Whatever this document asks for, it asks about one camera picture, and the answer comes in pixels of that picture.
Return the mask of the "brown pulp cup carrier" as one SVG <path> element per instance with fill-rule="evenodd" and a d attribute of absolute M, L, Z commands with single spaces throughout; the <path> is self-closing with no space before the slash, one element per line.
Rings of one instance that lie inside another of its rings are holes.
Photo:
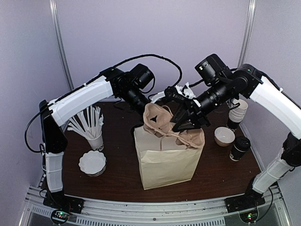
<path fill-rule="evenodd" d="M 156 115 L 158 116 L 157 122 L 151 121 L 150 118 Z M 173 137 L 177 145 L 185 145 L 187 148 L 202 149 L 205 146 L 205 134 L 202 129 L 174 132 L 172 130 L 174 126 L 174 123 L 171 122 L 172 117 L 173 114 L 168 106 L 148 103 L 143 113 L 143 129 L 160 139 Z"/>

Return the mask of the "cream paper bag with handles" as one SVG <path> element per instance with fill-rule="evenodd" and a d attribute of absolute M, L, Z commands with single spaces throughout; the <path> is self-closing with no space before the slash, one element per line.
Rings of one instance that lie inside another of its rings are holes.
<path fill-rule="evenodd" d="M 142 126 L 134 129 L 144 190 L 191 180 L 205 146 L 205 134 L 202 129 L 188 130 L 182 134 L 192 138 L 198 147 L 188 147 L 176 137 L 157 137 Z"/>

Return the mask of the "stack of paper cups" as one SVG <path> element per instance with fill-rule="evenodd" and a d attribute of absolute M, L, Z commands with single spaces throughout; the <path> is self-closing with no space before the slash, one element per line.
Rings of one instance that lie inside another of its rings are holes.
<path fill-rule="evenodd" d="M 239 127 L 241 121 L 244 119 L 248 104 L 242 99 L 230 100 L 230 111 L 228 114 L 227 128 L 235 132 Z"/>

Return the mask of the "black plastic cup lid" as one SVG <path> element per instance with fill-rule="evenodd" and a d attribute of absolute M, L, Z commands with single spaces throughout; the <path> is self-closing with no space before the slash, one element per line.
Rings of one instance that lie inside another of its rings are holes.
<path fill-rule="evenodd" d="M 250 140 L 245 136 L 239 136 L 236 137 L 234 140 L 234 146 L 242 152 L 248 151 L 248 149 L 251 147 Z"/>

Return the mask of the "single black paper cup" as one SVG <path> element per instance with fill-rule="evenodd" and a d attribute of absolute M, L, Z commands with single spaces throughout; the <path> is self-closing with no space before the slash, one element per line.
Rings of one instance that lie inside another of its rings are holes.
<path fill-rule="evenodd" d="M 233 161 L 239 161 L 247 151 L 248 149 L 246 150 L 240 149 L 238 146 L 234 144 L 230 151 L 230 159 Z"/>

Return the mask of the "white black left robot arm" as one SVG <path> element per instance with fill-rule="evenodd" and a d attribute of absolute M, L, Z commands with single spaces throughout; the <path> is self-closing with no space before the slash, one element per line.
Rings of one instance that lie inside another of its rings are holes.
<path fill-rule="evenodd" d="M 71 200 L 64 195 L 63 154 L 68 141 L 61 127 L 71 117 L 111 96 L 123 99 L 134 111 L 143 115 L 145 105 L 149 103 L 149 100 L 142 93 L 142 89 L 154 80 L 152 71 L 143 64 L 136 65 L 129 72 L 124 72 L 118 68 L 109 68 L 55 100 L 40 102 L 44 145 L 42 152 L 43 170 L 46 174 L 44 205 L 63 209 L 83 202 L 82 199 Z"/>

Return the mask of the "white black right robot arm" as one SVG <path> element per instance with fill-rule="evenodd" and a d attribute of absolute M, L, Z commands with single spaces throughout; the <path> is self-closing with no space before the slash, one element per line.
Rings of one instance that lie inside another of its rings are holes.
<path fill-rule="evenodd" d="M 243 195 L 232 198 L 232 201 L 250 208 L 260 202 L 271 185 L 301 165 L 301 107 L 267 74 L 250 64 L 242 64 L 232 71 L 216 54 L 211 54 L 195 69 L 209 89 L 193 98 L 172 95 L 182 103 L 171 119 L 174 132 L 209 126 L 207 115 L 239 96 L 258 104 L 289 130 L 278 156 L 252 178 Z"/>

